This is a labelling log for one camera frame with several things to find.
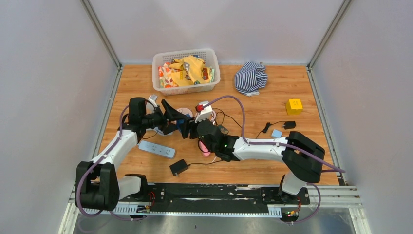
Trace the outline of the pink triangular power strip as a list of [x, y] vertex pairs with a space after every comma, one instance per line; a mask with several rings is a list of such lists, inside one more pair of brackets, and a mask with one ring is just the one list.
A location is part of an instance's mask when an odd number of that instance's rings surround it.
[[201, 142], [198, 142], [198, 147], [204, 157], [210, 156], [211, 152], [207, 149], [207, 147]]

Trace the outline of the dark green adapter plug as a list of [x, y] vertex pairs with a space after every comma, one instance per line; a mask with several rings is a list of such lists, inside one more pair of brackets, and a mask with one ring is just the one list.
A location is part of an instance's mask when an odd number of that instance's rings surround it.
[[223, 125], [218, 125], [218, 128], [223, 134], [228, 135], [229, 130], [226, 127], [224, 127]]

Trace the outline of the light blue charger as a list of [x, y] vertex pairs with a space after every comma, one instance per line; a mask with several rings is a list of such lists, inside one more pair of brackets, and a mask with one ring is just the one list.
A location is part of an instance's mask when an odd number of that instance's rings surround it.
[[274, 129], [271, 133], [272, 138], [281, 138], [282, 137], [282, 132], [279, 130]]

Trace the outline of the yellow cube socket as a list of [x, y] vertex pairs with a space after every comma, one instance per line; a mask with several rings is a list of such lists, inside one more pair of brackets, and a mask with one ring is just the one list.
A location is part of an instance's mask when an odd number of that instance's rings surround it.
[[300, 99], [289, 99], [285, 107], [288, 115], [299, 115], [303, 111], [303, 105]]

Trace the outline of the blue cube socket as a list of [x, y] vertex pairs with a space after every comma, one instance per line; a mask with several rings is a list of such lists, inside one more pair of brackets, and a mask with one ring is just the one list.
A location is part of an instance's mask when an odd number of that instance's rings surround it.
[[177, 121], [176, 121], [177, 129], [178, 129], [180, 132], [183, 132], [183, 131], [186, 129], [186, 123], [187, 123], [187, 121], [186, 121], [185, 119], [179, 119], [179, 120], [177, 120]]

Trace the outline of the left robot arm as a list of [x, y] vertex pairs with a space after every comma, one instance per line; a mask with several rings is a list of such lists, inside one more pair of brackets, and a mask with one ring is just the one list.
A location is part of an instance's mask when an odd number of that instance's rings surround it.
[[132, 196], [144, 201], [149, 196], [145, 175], [126, 174], [118, 178], [116, 170], [126, 155], [139, 143], [147, 129], [157, 127], [164, 134], [178, 129], [177, 122], [192, 118], [172, 108], [165, 100], [161, 108], [143, 97], [133, 97], [119, 117], [119, 128], [111, 143], [90, 161], [76, 168], [75, 204], [82, 214], [97, 216], [113, 211], [119, 200]]

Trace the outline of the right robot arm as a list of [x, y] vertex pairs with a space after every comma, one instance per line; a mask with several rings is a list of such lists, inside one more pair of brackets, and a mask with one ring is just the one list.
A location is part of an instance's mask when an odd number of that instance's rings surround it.
[[325, 150], [300, 132], [287, 137], [250, 139], [224, 134], [209, 120], [193, 123], [189, 137], [197, 138], [207, 150], [223, 161], [250, 159], [283, 162], [289, 173], [282, 177], [278, 197], [283, 203], [295, 200], [307, 183], [319, 183]]

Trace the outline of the small black plug adapter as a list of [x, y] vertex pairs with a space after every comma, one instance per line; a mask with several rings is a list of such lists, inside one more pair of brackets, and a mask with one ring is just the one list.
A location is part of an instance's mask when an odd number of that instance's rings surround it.
[[288, 129], [294, 129], [295, 127], [296, 127], [296, 122], [295, 121], [286, 121], [284, 124], [283, 124], [283, 128], [285, 129], [285, 130], [288, 130]]

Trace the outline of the round pink power strip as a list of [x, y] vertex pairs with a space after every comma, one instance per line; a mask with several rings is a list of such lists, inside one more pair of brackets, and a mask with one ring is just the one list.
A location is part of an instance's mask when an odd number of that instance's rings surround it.
[[177, 111], [188, 117], [193, 117], [193, 112], [189, 108], [178, 108]]

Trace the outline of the white power strip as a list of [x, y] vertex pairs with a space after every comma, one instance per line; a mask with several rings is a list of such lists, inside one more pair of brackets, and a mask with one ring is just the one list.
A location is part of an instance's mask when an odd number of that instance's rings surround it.
[[138, 148], [144, 152], [148, 152], [169, 159], [174, 159], [176, 154], [176, 150], [173, 148], [151, 143], [148, 141], [141, 141], [140, 143], [138, 143]]

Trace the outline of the black power adapter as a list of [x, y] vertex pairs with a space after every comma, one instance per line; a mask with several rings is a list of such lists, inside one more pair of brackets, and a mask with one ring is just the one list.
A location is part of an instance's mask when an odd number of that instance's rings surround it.
[[189, 168], [189, 164], [186, 163], [184, 159], [181, 159], [169, 166], [172, 175], [173, 176], [178, 176], [180, 173], [183, 171], [187, 170]]

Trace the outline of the white plastic basket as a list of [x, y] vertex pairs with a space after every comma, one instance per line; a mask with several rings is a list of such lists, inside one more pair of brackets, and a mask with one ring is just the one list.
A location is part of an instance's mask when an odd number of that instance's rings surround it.
[[152, 84], [164, 95], [210, 91], [220, 80], [212, 49], [165, 52], [153, 57]]

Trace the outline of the yellow patterned clothes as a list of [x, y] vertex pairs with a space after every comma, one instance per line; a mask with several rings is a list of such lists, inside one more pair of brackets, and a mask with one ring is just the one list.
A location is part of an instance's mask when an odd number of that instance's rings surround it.
[[173, 58], [158, 67], [160, 87], [173, 88], [212, 83], [215, 69], [205, 66], [199, 56], [189, 55], [181, 59]]

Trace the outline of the blue white striped cloth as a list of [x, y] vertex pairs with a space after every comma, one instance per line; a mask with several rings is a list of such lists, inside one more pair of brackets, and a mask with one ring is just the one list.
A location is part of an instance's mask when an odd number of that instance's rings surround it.
[[235, 73], [235, 89], [248, 97], [260, 94], [267, 84], [268, 75], [266, 67], [260, 63], [247, 62]]

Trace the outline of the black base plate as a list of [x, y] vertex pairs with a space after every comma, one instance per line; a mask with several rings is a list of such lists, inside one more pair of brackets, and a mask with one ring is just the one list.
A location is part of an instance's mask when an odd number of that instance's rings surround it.
[[297, 197], [279, 195], [277, 185], [154, 183], [144, 195], [129, 195], [129, 202], [148, 202], [154, 212], [253, 213], [268, 212], [269, 205], [308, 205], [308, 190]]

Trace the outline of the aluminium frame rail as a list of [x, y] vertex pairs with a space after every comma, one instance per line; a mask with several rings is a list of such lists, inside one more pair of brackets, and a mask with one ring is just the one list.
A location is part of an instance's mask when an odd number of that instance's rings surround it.
[[94, 7], [92, 6], [92, 3], [90, 0], [80, 0], [81, 4], [83, 5], [86, 14], [88, 15], [92, 25], [94, 26], [97, 34], [99, 35], [100, 39], [102, 40], [102, 43], [104, 44], [104, 47], [106, 48], [107, 52], [109, 53], [109, 56], [111, 57], [114, 65], [116, 66], [117, 70], [120, 70], [122, 68], [122, 63], [120, 62], [99, 18], [98, 15], [96, 14]]

